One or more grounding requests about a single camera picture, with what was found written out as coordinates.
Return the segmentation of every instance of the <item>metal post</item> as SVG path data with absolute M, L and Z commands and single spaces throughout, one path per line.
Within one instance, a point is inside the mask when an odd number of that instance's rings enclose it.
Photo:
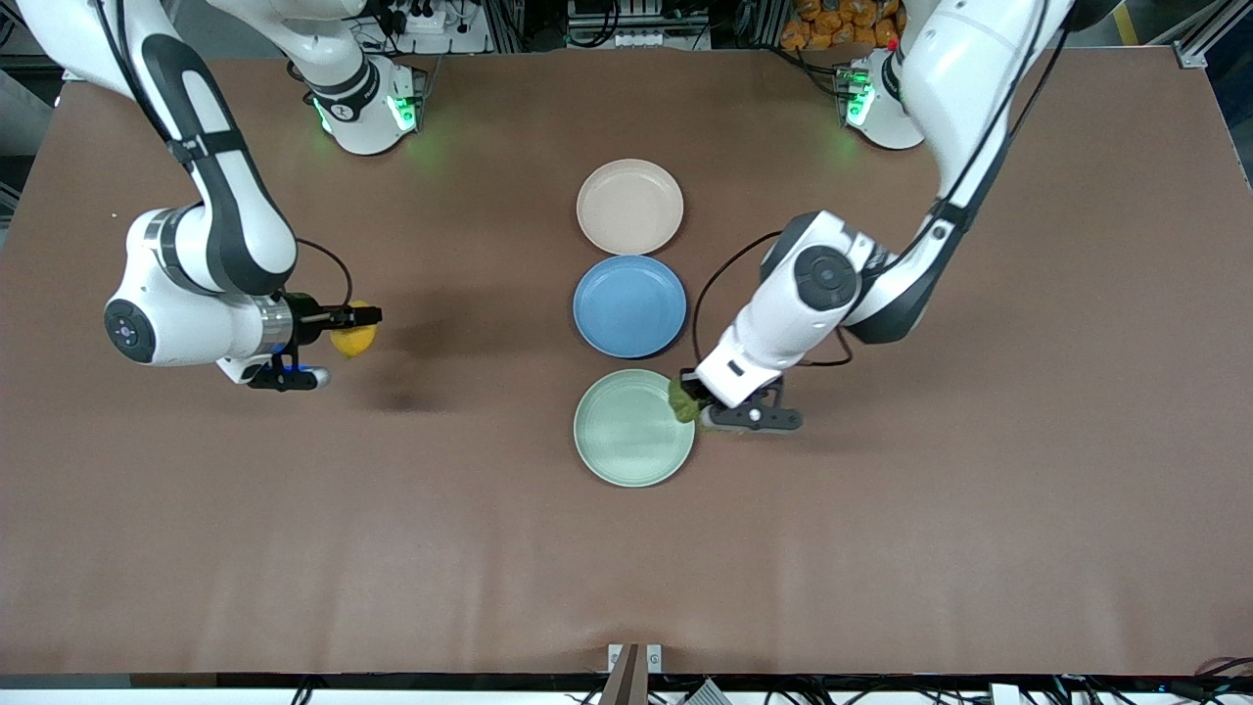
M 1253 0 L 1225 0 L 1218 3 L 1209 19 L 1188 30 L 1183 39 L 1174 43 L 1175 59 L 1182 69 L 1203 69 L 1205 51 L 1223 38 L 1235 23 L 1253 10 Z

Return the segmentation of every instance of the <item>black strap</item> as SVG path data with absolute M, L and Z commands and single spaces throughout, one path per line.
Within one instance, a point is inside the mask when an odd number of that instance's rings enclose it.
M 187 165 L 222 152 L 243 152 L 248 148 L 243 135 L 237 129 L 193 134 L 187 139 L 170 139 L 165 143 L 169 153 L 179 164 Z

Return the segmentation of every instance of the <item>lemon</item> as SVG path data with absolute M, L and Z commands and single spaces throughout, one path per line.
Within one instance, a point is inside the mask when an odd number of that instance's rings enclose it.
M 362 299 L 356 299 L 352 302 L 353 306 L 368 306 Z M 350 327 L 346 329 L 332 329 L 331 331 L 331 344 L 342 352 L 346 361 L 351 361 L 362 352 L 370 348 L 375 343 L 375 332 L 378 326 L 360 326 Z

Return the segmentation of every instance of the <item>brown table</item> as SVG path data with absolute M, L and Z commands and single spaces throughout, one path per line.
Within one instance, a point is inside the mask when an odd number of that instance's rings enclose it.
M 570 321 L 583 178 L 654 159 L 689 298 L 829 208 L 895 247 L 931 157 L 766 54 L 459 58 L 357 158 L 279 61 L 214 66 L 274 199 L 386 311 L 317 394 L 145 369 L 100 311 L 138 213 L 194 198 L 122 98 L 65 90 L 3 253 L 0 669 L 1188 671 L 1253 651 L 1253 198 L 1200 71 L 1068 51 L 921 327 L 788 374 L 792 438 L 703 435 L 643 491 L 570 419 L 637 364 Z M 710 294 L 713 339 L 753 289 Z M 292 280 L 338 272 L 306 252 Z M 690 364 L 690 338 L 639 367 Z

